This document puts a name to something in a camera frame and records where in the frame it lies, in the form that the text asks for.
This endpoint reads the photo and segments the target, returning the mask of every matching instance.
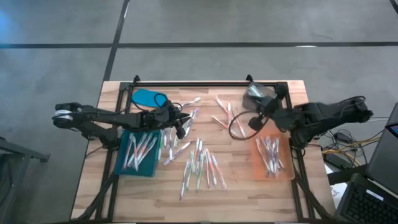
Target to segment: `blue tray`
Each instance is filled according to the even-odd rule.
[[[142,135],[144,133],[134,133],[134,136],[136,137],[136,142],[141,140]],[[153,137],[157,136],[157,140],[155,142],[154,147],[148,152],[148,155],[142,160],[141,164],[138,167],[138,172],[132,168],[132,167],[127,167],[127,169],[123,170],[123,162],[124,158],[126,156],[126,151],[127,147],[129,144],[129,136],[130,136],[130,131],[124,130],[123,135],[122,135],[122,140],[119,148],[119,153],[118,153],[118,158],[116,159],[116,164],[114,167],[114,173],[118,175],[138,175],[138,176],[144,176],[144,177],[153,177],[155,175],[155,170],[157,166],[157,159],[158,159],[158,153],[160,149],[160,131],[154,131],[152,132]],[[134,153],[135,149],[132,149],[129,153],[129,157]]]

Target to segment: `wooden tabletop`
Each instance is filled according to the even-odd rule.
[[[286,82],[289,85],[293,106],[308,102],[303,81]],[[114,111],[119,84],[120,82],[103,83],[98,108]],[[216,190],[208,190],[206,180],[202,179],[199,192],[195,192],[192,188],[185,192],[184,199],[179,201],[185,161],[189,158],[189,151],[195,148],[195,144],[191,144],[175,162],[167,166],[162,165],[162,161],[166,158],[163,153],[156,174],[152,178],[120,176],[114,222],[297,221],[290,181],[254,180],[252,175],[249,175],[252,172],[252,166],[250,166],[252,157],[247,141],[232,140],[228,131],[221,129],[210,118],[211,115],[215,115],[223,121],[227,120],[225,113],[214,100],[216,96],[225,105],[230,101],[238,111],[243,111],[241,99],[246,87],[150,87],[145,89],[166,93],[171,101],[179,103],[201,97],[201,102],[198,104],[184,108],[184,112],[198,108],[199,113],[195,118],[192,132],[183,141],[195,141],[197,137],[204,139],[203,147],[208,148],[218,159],[228,191],[222,191],[220,187]],[[99,141],[90,142],[87,153],[100,145]],[[106,150],[100,149],[85,160],[72,218],[81,215],[98,193],[105,157]],[[320,149],[315,146],[307,147],[304,161],[312,192],[326,210],[333,214],[335,206]],[[109,193],[105,200],[104,211],[108,209],[108,197]],[[304,214],[306,214],[305,200],[301,191],[300,198]]]

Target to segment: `concrete floor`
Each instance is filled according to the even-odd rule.
[[[111,43],[123,0],[0,0],[0,44]],[[120,42],[398,41],[379,0],[133,0]],[[15,223],[68,220],[87,141],[52,125],[56,103],[95,105],[110,49],[0,49],[0,136],[49,152],[32,161]],[[305,80],[310,101],[367,97],[375,116],[398,101],[398,47],[119,49],[110,80]],[[386,121],[347,124],[356,139]],[[370,159],[374,146],[366,148]]]

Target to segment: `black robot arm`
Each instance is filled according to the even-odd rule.
[[[252,82],[243,96],[243,106],[259,114],[249,121],[249,126],[259,131],[265,126],[264,118],[270,118],[282,132],[290,131],[292,147],[296,148],[304,148],[314,136],[339,125],[367,122],[373,115],[363,96],[329,105],[306,103],[287,109],[280,103],[287,94],[287,88],[279,88],[271,94],[262,91],[262,88],[258,83]]]
[[[141,111],[139,113],[121,114],[94,108],[90,105],[79,103],[63,103],[55,106],[53,124],[58,128],[81,131],[81,135],[87,139],[95,136],[107,149],[119,145],[118,130],[116,128],[104,128],[94,123],[112,124],[132,132],[148,132],[158,129],[175,127],[177,137],[183,138],[185,130],[182,124],[189,120],[189,114],[181,113],[169,100],[162,107],[152,111]]]
[[[277,109],[270,116],[281,131],[290,131],[292,146],[304,148],[313,137],[345,123],[367,122],[373,112],[368,110],[363,96],[339,103],[306,103],[293,110]]]

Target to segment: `orange tray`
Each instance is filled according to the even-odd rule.
[[[282,161],[285,170],[279,170],[277,175],[268,175],[267,167],[264,164],[261,154],[257,149],[256,139],[257,138],[265,138],[270,136],[272,142],[275,141],[276,138],[279,138],[279,159]],[[290,151],[289,146],[289,134],[282,133],[276,127],[275,123],[270,119],[268,123],[263,127],[263,129],[253,138],[249,140],[250,150],[251,150],[251,159],[252,159],[252,169],[253,169],[253,177],[255,180],[292,180],[294,179],[294,168],[293,168],[293,160],[292,153]],[[264,145],[261,144],[262,152],[266,157],[266,161],[268,161],[268,157],[266,154],[266,150]]]

